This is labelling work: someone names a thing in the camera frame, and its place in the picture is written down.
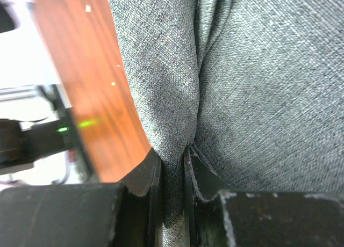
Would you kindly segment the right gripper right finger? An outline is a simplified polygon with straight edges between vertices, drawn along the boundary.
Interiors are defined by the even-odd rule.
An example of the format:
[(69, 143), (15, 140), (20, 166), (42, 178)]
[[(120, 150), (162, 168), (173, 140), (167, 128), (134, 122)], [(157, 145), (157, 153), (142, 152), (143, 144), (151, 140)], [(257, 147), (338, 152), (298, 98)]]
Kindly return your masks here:
[(343, 246), (343, 199), (321, 192), (238, 191), (193, 147), (183, 155), (186, 246)]

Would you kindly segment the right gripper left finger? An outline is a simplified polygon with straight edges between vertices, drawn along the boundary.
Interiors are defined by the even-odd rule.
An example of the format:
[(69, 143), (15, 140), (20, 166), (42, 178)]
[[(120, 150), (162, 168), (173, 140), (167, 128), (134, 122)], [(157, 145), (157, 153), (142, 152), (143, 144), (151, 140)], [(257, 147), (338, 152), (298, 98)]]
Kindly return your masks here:
[(117, 183), (1, 191), (1, 246), (161, 246), (162, 161), (154, 150)]

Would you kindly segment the grey cloth napkin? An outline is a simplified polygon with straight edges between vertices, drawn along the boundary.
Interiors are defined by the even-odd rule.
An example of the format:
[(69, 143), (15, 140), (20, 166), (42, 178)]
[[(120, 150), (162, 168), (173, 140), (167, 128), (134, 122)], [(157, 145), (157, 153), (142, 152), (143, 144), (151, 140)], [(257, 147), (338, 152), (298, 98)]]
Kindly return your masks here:
[(343, 0), (108, 0), (183, 246), (182, 154), (238, 190), (343, 195)]

